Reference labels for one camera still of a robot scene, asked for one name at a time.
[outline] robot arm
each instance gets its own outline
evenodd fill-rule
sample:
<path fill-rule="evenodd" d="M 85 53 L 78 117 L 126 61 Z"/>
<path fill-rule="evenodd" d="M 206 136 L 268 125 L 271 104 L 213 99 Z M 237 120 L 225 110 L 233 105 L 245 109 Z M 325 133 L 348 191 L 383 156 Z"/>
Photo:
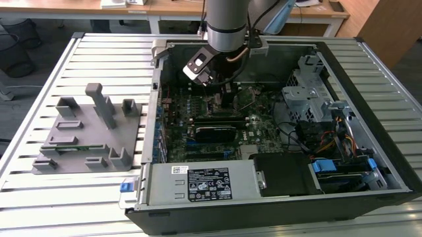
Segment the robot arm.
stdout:
<path fill-rule="evenodd" d="M 276 34 L 293 4 L 295 0 L 206 1 L 208 45 L 197 51 L 182 68 L 184 74 L 196 84 L 224 85 L 235 79 L 248 60 L 248 49 L 261 45 L 255 42 L 259 39 L 255 30 Z M 244 44 L 248 14 L 252 21 L 248 26 L 251 40 Z"/>

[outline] mesh wastebasket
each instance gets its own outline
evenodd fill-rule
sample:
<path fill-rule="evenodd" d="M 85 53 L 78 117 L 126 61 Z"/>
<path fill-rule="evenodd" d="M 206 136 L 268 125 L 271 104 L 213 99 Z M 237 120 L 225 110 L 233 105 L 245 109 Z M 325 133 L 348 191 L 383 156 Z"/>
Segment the mesh wastebasket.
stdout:
<path fill-rule="evenodd" d="M 20 78 L 34 70 L 16 35 L 0 34 L 0 69 L 10 78 Z"/>
<path fill-rule="evenodd" d="M 0 18 L 0 25 L 9 34 L 18 36 L 18 43 L 24 48 L 36 48 L 41 45 L 34 23 L 30 19 Z"/>

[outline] green circuit board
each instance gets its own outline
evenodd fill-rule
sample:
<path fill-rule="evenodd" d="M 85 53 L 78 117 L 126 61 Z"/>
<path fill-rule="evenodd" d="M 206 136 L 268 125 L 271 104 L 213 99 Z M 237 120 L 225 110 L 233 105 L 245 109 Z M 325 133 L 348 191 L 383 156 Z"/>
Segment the green circuit board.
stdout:
<path fill-rule="evenodd" d="M 241 159 L 240 145 L 256 145 L 259 153 L 283 152 L 276 127 L 269 115 L 275 93 L 261 92 L 261 88 L 243 86 L 236 94 L 233 105 L 221 108 L 213 96 L 192 96 L 185 88 L 170 95 L 166 111 L 166 162 L 192 162 Z M 192 118 L 247 117 L 247 126 L 236 130 L 229 143 L 196 143 Z M 209 158 L 197 158 L 206 154 Z"/>

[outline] white sticker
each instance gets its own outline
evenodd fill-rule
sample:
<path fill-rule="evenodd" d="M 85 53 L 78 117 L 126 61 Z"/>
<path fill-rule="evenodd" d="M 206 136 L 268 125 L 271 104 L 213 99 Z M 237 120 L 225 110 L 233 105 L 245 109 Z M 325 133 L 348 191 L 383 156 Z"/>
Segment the white sticker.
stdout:
<path fill-rule="evenodd" d="M 145 11 L 126 11 L 128 13 L 134 13 L 134 14 L 146 14 Z"/>
<path fill-rule="evenodd" d="M 332 15 L 331 18 L 347 18 L 344 15 Z"/>
<path fill-rule="evenodd" d="M 188 169 L 188 166 L 172 166 L 170 174 L 186 174 Z"/>

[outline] desk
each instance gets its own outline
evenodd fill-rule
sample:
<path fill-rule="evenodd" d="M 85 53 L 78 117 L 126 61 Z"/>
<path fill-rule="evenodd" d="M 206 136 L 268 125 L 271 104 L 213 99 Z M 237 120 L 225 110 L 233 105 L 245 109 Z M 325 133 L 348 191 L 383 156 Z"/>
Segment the desk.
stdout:
<path fill-rule="evenodd" d="M 189 0 L 149 0 L 148 4 L 126 8 L 100 9 L 100 0 L 0 0 L 0 17 L 41 19 L 148 20 L 150 33 L 158 34 L 160 20 L 198 21 L 201 3 Z M 293 9 L 287 23 L 328 24 L 324 37 L 333 37 L 347 12 L 333 12 L 327 0 L 323 4 Z"/>

